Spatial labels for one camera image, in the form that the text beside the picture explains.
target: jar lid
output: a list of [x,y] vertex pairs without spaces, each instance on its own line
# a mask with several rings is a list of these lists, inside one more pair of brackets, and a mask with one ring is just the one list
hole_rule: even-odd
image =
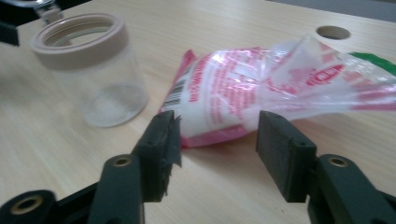
[[[73,44],[75,39],[97,34]],[[48,69],[74,70],[104,62],[128,45],[124,22],[104,13],[65,18],[44,27],[30,41],[32,51]]]

